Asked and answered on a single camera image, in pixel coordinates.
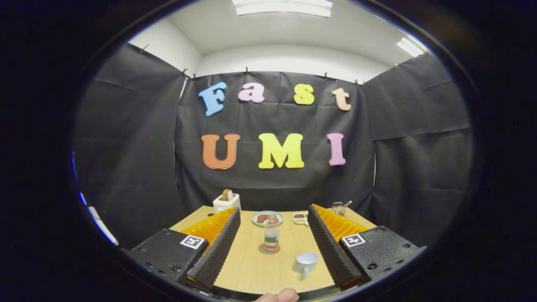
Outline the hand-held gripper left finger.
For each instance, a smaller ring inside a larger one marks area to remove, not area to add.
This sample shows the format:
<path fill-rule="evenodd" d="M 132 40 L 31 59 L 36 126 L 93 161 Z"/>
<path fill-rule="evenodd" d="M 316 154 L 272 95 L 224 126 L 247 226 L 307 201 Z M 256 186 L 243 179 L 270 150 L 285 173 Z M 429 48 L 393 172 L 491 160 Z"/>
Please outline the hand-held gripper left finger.
<path fill-rule="evenodd" d="M 126 255 L 169 284 L 209 292 L 239 227 L 240 209 L 229 208 L 179 232 L 164 228 Z"/>

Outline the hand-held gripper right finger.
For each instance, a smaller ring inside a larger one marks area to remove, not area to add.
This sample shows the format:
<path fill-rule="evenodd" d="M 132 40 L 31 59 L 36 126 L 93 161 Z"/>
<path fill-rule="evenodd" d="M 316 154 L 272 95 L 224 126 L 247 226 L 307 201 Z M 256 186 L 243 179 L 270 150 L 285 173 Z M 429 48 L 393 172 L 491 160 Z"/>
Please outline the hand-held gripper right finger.
<path fill-rule="evenodd" d="M 341 291 L 382 279 L 426 251 L 386 226 L 366 228 L 316 204 L 308 208 L 308 224 Z"/>

